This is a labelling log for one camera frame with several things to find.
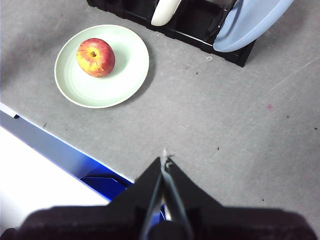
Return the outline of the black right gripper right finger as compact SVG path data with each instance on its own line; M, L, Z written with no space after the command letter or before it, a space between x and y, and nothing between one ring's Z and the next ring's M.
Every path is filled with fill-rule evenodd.
M224 206L199 188L162 152L165 205L191 240L315 240L306 219L279 208Z

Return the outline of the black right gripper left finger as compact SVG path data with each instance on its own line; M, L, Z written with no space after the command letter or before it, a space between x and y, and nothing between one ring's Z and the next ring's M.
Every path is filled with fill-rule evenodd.
M31 213L16 240L139 240L157 210L161 161L107 205L55 206Z

